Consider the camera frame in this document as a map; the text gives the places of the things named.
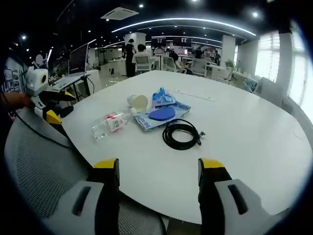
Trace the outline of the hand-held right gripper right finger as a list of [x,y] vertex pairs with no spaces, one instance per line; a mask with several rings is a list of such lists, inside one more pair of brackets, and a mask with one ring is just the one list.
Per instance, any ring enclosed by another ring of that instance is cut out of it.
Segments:
[[260,196],[232,179],[221,162],[200,158],[198,164],[201,234],[264,235],[276,224]]

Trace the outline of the person's left hand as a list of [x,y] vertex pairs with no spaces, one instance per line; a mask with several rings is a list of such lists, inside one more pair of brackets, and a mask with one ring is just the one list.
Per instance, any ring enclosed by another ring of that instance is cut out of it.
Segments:
[[15,98],[16,98],[16,101],[15,101],[15,108],[16,109],[22,109],[24,107],[27,107],[30,109],[33,107],[33,103],[27,94],[16,93]]

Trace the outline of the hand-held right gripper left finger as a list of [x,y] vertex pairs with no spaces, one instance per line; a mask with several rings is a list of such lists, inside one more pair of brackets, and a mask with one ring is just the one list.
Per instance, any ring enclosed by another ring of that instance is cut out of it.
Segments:
[[98,162],[61,197],[49,228],[55,235],[117,235],[119,185],[119,160]]

